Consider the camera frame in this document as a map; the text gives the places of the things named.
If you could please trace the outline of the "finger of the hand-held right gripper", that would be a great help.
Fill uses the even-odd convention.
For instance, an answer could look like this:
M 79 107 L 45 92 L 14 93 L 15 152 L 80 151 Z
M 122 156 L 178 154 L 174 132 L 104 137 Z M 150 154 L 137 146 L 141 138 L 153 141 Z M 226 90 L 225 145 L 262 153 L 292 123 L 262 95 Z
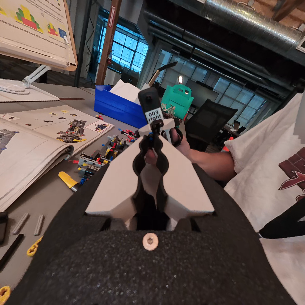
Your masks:
M 170 136 L 170 130 L 172 128 L 176 127 L 175 121 L 174 121 L 174 119 L 163 119 L 162 122 L 163 122 L 163 126 L 160 127 L 161 134 L 162 134 L 162 132 L 165 132 L 168 142 L 170 144 L 172 144 L 172 140 L 171 140 L 171 136 Z
M 152 128 L 150 124 L 147 124 L 138 130 L 139 139 L 148 139 L 147 135 L 152 132 Z

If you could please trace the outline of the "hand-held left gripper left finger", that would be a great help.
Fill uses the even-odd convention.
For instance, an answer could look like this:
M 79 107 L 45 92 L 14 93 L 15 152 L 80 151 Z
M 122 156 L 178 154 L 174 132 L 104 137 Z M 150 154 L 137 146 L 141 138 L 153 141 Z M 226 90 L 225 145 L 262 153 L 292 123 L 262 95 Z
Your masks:
M 140 173 L 145 166 L 145 152 L 140 147 L 147 136 L 141 136 L 108 165 L 86 214 L 120 218 L 124 222 L 141 213 L 145 191 Z

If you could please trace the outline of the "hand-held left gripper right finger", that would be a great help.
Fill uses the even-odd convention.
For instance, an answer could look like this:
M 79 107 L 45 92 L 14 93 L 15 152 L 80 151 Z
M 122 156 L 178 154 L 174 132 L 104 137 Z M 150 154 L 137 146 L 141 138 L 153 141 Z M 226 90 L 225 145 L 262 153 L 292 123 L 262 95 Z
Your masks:
M 161 174 L 156 193 L 158 210 L 177 222 L 214 213 L 200 180 L 203 170 L 162 136 L 155 138 L 155 152 Z

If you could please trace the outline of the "pile of red blue lego pieces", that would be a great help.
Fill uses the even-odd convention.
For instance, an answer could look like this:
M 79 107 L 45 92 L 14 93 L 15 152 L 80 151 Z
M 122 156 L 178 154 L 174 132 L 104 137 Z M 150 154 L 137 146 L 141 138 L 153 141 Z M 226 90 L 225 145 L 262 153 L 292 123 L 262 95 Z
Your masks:
M 126 142 L 133 143 L 139 138 L 139 134 L 137 132 L 132 132 L 131 130 L 122 130 L 118 128 L 118 130 L 121 132 L 121 134 L 127 136 Z

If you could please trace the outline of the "lego car chassis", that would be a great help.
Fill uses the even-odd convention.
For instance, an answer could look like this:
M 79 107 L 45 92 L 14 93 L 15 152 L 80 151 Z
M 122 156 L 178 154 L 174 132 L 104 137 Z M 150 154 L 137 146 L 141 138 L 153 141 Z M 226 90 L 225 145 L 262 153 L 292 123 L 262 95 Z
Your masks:
M 110 164 L 132 143 L 126 142 L 127 136 L 122 134 L 108 136 L 108 141 L 102 144 L 102 148 L 96 150 L 91 156 L 81 153 L 78 160 L 72 162 L 78 166 L 78 173 L 81 178 L 79 182 L 71 178 L 67 173 L 59 172 L 59 178 L 67 185 L 69 189 L 76 192 L 85 182 L 87 182 L 102 167 Z

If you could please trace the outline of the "person's right forearm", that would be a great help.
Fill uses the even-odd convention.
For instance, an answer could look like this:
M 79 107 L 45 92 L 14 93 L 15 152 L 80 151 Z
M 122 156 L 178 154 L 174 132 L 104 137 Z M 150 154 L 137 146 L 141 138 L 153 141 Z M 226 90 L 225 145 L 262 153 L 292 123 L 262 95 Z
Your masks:
M 230 152 L 207 153 L 191 149 L 185 156 L 214 180 L 228 182 L 237 175 Z

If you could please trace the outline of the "grey lego tube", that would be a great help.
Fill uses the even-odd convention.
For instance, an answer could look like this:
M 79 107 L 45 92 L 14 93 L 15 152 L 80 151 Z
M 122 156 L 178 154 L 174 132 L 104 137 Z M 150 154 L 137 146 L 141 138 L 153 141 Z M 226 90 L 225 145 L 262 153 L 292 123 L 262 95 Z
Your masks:
M 26 223 L 26 221 L 28 220 L 28 218 L 29 218 L 29 213 L 25 213 L 25 214 L 22 216 L 22 218 L 19 220 L 19 222 L 17 223 L 17 225 L 15 226 L 15 228 L 13 229 L 13 231 L 12 231 L 12 234 L 13 234 L 13 235 L 17 235 L 17 234 L 21 231 L 22 227 L 24 226 L 24 224 Z
M 36 223 L 36 227 L 34 230 L 34 236 L 38 236 L 41 233 L 41 228 L 43 226 L 43 222 L 44 222 L 44 215 L 40 215 L 38 217 L 37 223 Z

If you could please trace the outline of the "lego instruction booklet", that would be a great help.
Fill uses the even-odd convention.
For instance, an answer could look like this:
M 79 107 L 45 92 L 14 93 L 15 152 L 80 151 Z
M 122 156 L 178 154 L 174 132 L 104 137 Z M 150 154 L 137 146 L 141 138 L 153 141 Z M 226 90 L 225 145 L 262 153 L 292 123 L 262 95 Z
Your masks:
M 113 128 L 67 105 L 1 114 L 0 211 L 52 167 Z

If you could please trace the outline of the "yellow lego beam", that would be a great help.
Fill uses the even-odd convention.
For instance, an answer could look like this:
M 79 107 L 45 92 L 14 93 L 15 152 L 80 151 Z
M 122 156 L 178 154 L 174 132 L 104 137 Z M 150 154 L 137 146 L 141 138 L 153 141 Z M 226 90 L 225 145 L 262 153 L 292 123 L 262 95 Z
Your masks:
M 41 242 L 43 236 L 41 236 L 26 252 L 28 257 L 33 257 L 38 249 L 39 243 Z

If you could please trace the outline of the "black angled lego piece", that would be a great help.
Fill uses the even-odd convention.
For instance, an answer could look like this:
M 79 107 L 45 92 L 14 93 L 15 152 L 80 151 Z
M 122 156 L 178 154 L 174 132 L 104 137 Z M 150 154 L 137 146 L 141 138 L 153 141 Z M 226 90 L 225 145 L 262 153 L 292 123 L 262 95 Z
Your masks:
M 2 245 L 5 240 L 8 218 L 7 212 L 0 213 L 0 245 Z

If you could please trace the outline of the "black lego axle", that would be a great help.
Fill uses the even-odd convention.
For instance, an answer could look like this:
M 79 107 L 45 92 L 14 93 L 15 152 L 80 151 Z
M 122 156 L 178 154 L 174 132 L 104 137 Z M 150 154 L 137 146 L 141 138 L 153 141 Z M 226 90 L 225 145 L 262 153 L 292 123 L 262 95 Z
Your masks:
M 24 234 L 19 234 L 17 238 L 14 240 L 14 242 L 10 245 L 6 253 L 3 255 L 3 257 L 0 259 L 0 272 L 2 272 L 5 265 L 13 256 L 14 252 L 17 250 L 23 239 L 24 239 Z

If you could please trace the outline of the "person's right hand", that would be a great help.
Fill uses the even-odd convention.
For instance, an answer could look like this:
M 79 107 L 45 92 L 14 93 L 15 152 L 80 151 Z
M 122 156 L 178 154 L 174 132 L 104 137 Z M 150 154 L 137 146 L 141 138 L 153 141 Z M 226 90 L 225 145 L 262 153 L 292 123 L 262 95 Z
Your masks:
M 177 128 L 172 128 L 170 130 L 170 138 L 173 146 L 176 147 L 177 150 L 179 150 L 183 155 L 188 157 L 190 152 L 190 146 L 186 138 L 183 136 L 182 132 Z M 148 164 L 156 164 L 157 156 L 155 154 L 154 149 L 152 148 L 148 149 L 145 155 L 145 161 Z

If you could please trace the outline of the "curved black wooden lamp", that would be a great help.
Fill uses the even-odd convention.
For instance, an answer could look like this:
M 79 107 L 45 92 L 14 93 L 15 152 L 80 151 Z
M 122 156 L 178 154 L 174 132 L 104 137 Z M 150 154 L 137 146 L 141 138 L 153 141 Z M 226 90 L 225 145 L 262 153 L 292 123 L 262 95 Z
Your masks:
M 158 68 L 158 69 L 156 70 L 156 72 L 153 74 L 153 76 L 151 77 L 150 81 L 148 82 L 148 86 L 149 86 L 149 87 L 152 87 L 152 86 L 153 86 L 153 84 L 155 83 L 155 81 L 156 81 L 157 77 L 159 76 L 160 72 L 162 72 L 163 70 L 166 70 L 166 69 L 168 69 L 168 68 L 172 68 L 172 67 L 176 66 L 177 63 L 178 63 L 178 62 L 175 61 L 175 62 L 169 63 L 169 64 L 167 64 L 167 65 L 163 65 L 163 66 L 161 66 L 160 68 Z

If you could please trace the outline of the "white paper bags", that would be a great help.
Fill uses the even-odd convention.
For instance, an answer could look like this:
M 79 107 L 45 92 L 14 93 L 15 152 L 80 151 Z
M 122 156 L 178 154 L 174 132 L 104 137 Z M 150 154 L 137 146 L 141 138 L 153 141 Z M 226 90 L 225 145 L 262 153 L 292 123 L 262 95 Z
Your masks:
M 141 90 L 148 89 L 149 85 L 144 84 L 142 89 L 133 86 L 130 83 L 124 83 L 121 79 L 113 86 L 110 90 L 112 94 L 115 94 L 119 97 L 122 97 L 126 100 L 132 101 L 138 105 L 140 105 L 138 94 Z

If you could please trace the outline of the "teal tote bag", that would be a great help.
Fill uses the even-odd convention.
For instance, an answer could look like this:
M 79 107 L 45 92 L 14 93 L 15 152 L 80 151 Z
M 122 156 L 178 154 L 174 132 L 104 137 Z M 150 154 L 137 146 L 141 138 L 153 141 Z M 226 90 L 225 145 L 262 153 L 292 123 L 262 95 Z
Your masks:
M 184 120 L 193 102 L 192 90 L 183 85 L 167 86 L 162 97 L 161 108 L 164 112 Z

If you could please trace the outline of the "blue plastic bin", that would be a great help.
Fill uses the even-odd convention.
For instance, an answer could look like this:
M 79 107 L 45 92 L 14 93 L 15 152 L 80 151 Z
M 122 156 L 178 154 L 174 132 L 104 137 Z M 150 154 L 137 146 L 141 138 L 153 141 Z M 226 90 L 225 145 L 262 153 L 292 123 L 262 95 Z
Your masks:
M 95 86 L 94 111 L 136 128 L 147 125 L 142 107 L 110 92 L 110 85 Z

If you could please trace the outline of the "black mesh office chair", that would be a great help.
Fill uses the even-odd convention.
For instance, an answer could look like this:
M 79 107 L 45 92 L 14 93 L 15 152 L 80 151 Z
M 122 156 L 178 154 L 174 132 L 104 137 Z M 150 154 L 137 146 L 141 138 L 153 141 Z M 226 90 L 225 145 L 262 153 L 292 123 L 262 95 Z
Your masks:
M 192 150 L 204 152 L 214 136 L 236 114 L 233 109 L 207 99 L 185 123 L 186 139 Z

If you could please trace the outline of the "black monitor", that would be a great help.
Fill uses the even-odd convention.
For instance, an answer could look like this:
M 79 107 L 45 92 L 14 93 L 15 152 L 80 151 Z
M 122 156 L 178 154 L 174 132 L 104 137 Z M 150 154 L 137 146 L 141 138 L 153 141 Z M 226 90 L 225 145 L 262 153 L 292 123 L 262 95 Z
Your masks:
M 200 108 L 207 99 L 211 101 L 215 101 L 219 95 L 219 93 L 208 89 L 191 79 L 189 79 L 186 83 L 186 86 L 191 89 L 191 96 L 193 97 L 193 101 L 191 103 L 192 106 Z

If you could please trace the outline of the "orange traffic cone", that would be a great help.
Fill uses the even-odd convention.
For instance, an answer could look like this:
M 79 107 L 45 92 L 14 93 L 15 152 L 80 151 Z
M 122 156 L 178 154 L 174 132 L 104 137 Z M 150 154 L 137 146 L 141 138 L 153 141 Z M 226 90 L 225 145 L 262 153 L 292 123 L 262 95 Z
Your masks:
M 231 140 L 234 140 L 233 136 L 231 136 L 229 139 L 225 140 L 225 142 L 231 141 Z M 226 145 L 224 145 L 221 151 L 222 152 L 229 152 L 229 149 L 226 147 Z

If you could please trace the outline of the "background desk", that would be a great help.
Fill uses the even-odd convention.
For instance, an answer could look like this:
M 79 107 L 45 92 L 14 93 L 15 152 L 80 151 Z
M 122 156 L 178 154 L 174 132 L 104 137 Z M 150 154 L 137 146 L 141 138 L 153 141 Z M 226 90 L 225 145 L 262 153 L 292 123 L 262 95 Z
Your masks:
M 241 126 L 239 121 L 234 120 L 233 126 L 225 125 L 223 126 L 222 130 L 227 132 L 233 138 L 237 138 L 242 132 L 246 131 L 246 127 Z

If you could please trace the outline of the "white stand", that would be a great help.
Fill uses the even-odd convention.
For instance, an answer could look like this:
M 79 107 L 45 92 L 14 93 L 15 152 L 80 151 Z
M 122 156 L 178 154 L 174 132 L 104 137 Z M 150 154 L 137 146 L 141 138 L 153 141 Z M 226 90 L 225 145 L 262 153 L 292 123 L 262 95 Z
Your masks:
M 0 79 L 0 102 L 59 101 L 59 98 L 32 85 L 50 66 L 41 65 L 22 81 Z

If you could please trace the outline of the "instruction sheet on white stand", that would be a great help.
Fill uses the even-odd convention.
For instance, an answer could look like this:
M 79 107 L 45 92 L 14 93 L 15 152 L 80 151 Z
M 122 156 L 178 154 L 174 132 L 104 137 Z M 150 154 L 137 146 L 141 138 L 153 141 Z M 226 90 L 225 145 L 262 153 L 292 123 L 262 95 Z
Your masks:
M 75 71 L 78 60 L 67 2 L 1 0 L 0 53 Z

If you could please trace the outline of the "wooden post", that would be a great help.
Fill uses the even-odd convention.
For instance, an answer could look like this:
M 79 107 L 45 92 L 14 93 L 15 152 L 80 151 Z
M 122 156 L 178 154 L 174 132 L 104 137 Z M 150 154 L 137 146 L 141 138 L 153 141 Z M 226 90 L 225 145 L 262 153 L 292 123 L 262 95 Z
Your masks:
M 108 67 L 109 62 L 109 55 L 112 50 L 112 44 L 114 39 L 114 34 L 116 30 L 116 24 L 119 18 L 119 12 L 121 7 L 121 0 L 112 0 L 109 18 L 105 33 L 104 44 L 102 48 L 102 54 L 100 59 L 100 64 L 98 68 L 97 78 L 96 78 L 96 85 L 104 85 L 105 75 Z

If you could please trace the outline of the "silver air duct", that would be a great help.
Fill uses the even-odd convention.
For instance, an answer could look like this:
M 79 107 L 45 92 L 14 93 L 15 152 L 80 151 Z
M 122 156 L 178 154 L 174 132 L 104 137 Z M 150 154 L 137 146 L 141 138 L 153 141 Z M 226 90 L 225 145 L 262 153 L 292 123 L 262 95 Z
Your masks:
M 304 33 L 235 1 L 204 1 L 201 16 L 281 55 L 304 55 Z

